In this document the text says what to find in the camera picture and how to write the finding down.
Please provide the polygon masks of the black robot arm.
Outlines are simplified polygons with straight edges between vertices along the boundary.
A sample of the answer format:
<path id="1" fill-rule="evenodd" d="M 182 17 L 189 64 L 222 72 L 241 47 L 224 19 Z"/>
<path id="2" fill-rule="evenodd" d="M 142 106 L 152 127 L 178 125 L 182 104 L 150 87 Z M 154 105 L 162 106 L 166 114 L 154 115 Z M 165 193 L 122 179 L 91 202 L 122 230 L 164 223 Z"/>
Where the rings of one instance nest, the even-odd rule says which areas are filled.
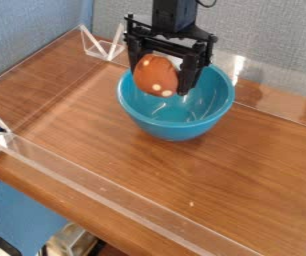
<path id="1" fill-rule="evenodd" d="M 217 37 L 196 26 L 196 17 L 198 6 L 210 8 L 214 4 L 205 5 L 198 0 L 153 0 L 149 20 L 133 13 L 125 16 L 123 41 L 130 71 L 153 51 L 180 58 L 176 87 L 180 96 L 196 86 L 202 68 L 210 65 Z"/>

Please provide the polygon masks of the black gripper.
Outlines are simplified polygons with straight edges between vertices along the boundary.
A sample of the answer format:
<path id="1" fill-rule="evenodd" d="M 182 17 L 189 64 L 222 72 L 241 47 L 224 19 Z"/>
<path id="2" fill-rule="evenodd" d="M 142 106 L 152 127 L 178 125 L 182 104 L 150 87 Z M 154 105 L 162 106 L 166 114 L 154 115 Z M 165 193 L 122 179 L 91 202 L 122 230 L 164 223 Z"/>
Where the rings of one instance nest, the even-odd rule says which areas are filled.
<path id="1" fill-rule="evenodd" d="M 153 51 L 182 58 L 177 94 L 185 96 L 196 86 L 202 66 L 210 64 L 217 37 L 204 31 L 196 24 L 172 32 L 162 27 L 153 26 L 152 17 L 148 15 L 127 13 L 123 19 L 126 22 L 123 41 L 126 43 L 130 72 L 134 72 L 142 56 Z"/>

